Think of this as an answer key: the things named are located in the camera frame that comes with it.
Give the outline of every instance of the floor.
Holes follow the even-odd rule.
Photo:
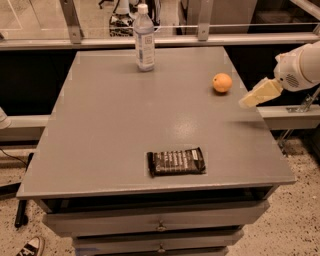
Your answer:
[[[270,208],[252,225],[244,227],[244,237],[229,248],[228,256],[320,255],[320,170],[312,151],[299,138],[286,144],[287,162],[296,175],[294,185],[280,187],[270,198]],[[25,161],[32,148],[7,149]],[[0,152],[0,184],[22,179],[23,164]],[[27,205],[29,223],[14,227],[18,201],[0,201],[1,255],[16,255],[33,236],[45,238],[44,256],[74,256],[70,238],[60,238],[42,222],[43,211],[33,202]]]

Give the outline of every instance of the black panel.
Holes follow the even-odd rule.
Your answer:
[[[75,53],[0,51],[0,106],[8,115],[51,114]]]

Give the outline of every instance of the cable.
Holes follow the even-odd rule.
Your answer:
[[[15,156],[11,156],[11,155],[7,154],[6,152],[3,151],[2,148],[0,148],[0,151],[2,151],[2,153],[5,154],[6,156],[11,157],[11,158],[14,158],[14,159],[16,159],[16,160],[19,160],[19,161],[22,162],[25,166],[28,166],[28,164],[27,164],[25,161],[23,161],[22,159],[20,159],[19,157],[15,157]]]

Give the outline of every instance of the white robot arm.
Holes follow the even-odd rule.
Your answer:
[[[320,83],[320,41],[306,44],[276,56],[275,79],[264,78],[239,104],[243,108],[256,106],[281,95],[281,91],[310,89]]]

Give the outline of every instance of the orange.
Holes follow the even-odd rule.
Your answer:
[[[219,73],[216,74],[212,80],[213,88],[217,92],[227,92],[232,86],[232,79],[228,74]]]

